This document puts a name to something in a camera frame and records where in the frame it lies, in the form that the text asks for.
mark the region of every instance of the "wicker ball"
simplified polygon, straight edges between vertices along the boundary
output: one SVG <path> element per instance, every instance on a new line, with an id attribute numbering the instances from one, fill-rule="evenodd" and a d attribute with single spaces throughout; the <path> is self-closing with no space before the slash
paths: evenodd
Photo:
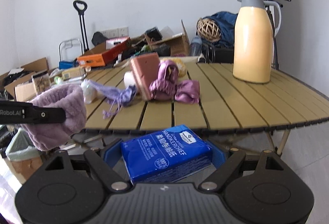
<path id="1" fill-rule="evenodd" d="M 220 40 L 220 29 L 216 22 L 211 19 L 199 19 L 196 24 L 196 29 L 198 36 L 209 42 L 213 43 Z"/>

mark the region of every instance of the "slatted wooden table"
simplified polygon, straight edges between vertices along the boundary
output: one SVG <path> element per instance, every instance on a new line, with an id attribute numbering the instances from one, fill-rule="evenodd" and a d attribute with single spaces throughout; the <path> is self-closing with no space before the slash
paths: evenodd
<path id="1" fill-rule="evenodd" d="M 329 101 L 280 71 L 272 70 L 270 82 L 252 84 L 233 77 L 231 64 L 187 63 L 184 79 L 200 82 L 200 103 L 144 102 L 137 96 L 131 106 L 103 119 L 110 105 L 103 96 L 86 105 L 85 131 L 101 134 L 145 134 L 185 124 L 197 134 L 246 134 L 285 130 L 277 150 L 282 153 L 289 132 L 295 127 L 329 120 Z M 92 72 L 88 78 L 106 86 L 124 88 L 129 68 Z"/>

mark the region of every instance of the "yellow thermos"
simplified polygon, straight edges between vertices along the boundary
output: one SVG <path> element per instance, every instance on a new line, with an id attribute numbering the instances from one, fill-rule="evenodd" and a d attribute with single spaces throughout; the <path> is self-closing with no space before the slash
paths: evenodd
<path id="1" fill-rule="evenodd" d="M 271 73 L 273 30 L 265 5 L 276 6 L 277 2 L 264 0 L 238 0 L 241 8 L 235 23 L 234 77 L 252 83 L 267 83 Z"/>

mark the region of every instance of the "thermos handle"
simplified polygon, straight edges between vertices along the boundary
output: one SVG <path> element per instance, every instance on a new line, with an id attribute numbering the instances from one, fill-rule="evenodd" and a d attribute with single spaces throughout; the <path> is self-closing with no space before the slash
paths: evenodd
<path id="1" fill-rule="evenodd" d="M 279 24 L 275 28 L 275 32 L 274 32 L 274 37 L 276 37 L 276 35 L 278 34 L 278 31 L 280 30 L 280 27 L 281 27 L 281 18 L 282 18 L 282 16 L 281 16 L 281 7 L 275 1 L 264 1 L 264 4 L 267 5 L 267 6 L 276 6 L 276 8 L 278 9 L 278 12 L 279 12 Z"/>

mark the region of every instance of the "orange box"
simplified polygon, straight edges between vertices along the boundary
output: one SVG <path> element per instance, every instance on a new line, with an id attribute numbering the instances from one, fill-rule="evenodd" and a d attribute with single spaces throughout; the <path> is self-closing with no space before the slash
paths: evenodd
<path id="1" fill-rule="evenodd" d="M 86 67 L 101 67 L 106 66 L 113 61 L 120 53 L 130 47 L 130 37 L 121 44 L 106 50 L 106 42 L 103 42 L 93 49 L 90 49 L 85 54 L 77 58 L 79 65 Z"/>

